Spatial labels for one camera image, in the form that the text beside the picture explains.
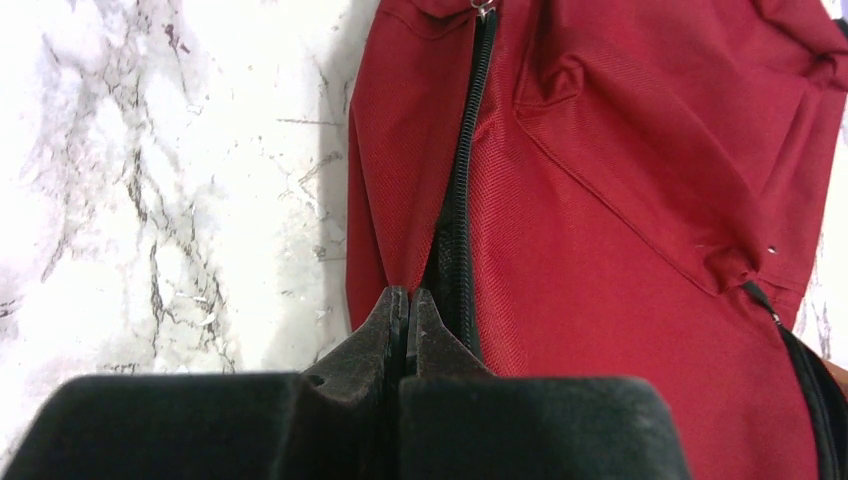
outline white marble background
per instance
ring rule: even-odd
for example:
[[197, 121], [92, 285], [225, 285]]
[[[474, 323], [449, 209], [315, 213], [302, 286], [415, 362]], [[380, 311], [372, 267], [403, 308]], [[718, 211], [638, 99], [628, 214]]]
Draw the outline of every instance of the white marble background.
[[[71, 377], [301, 369], [345, 337], [376, 3], [0, 4], [0, 471]], [[842, 139], [833, 185], [798, 331], [848, 366]]]

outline metal zipper slider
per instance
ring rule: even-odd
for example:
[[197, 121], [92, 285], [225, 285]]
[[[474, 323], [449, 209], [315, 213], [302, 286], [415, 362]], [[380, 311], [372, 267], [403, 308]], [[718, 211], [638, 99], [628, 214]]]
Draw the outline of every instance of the metal zipper slider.
[[486, 16], [495, 9], [495, 0], [471, 0], [471, 8], [477, 10], [477, 16], [485, 22]]

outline red fabric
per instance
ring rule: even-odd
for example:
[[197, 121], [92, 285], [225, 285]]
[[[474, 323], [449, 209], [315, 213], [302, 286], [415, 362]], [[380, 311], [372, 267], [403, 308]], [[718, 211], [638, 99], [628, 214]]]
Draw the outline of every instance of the red fabric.
[[[486, 363], [648, 379], [696, 478], [816, 478], [786, 350], [738, 286], [791, 327], [848, 43], [818, 0], [499, 3], [471, 164]], [[383, 287], [420, 284], [473, 18], [468, 0], [380, 4], [351, 110], [354, 327]]]

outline black zipper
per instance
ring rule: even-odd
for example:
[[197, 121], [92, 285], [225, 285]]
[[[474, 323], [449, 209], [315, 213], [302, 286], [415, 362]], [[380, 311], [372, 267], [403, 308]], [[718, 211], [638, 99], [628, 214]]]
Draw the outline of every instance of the black zipper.
[[848, 461], [848, 404], [845, 396], [818, 355], [783, 325], [762, 289], [754, 282], [747, 282], [742, 288], [771, 314], [786, 346], [810, 412], [819, 478], [845, 480], [848, 474], [845, 469]]
[[498, 15], [494, 8], [479, 8], [475, 26], [474, 52], [472, 54], [471, 82], [462, 114], [459, 142], [454, 158], [453, 188], [451, 189], [451, 243], [454, 246], [451, 260], [449, 291], [451, 311], [456, 315], [460, 330], [460, 341], [477, 358], [483, 358], [480, 336], [477, 330], [474, 305], [474, 278], [471, 256], [471, 219], [469, 215], [469, 182], [471, 170], [471, 147], [477, 115], [489, 76], [489, 63], [498, 29]]

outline red bag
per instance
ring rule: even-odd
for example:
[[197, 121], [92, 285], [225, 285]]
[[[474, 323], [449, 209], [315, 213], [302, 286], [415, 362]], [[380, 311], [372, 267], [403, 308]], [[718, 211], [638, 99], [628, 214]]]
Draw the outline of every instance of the red bag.
[[650, 381], [696, 478], [845, 478], [845, 399], [787, 329], [846, 54], [818, 0], [382, 0], [350, 117], [353, 326], [423, 284], [497, 374]]

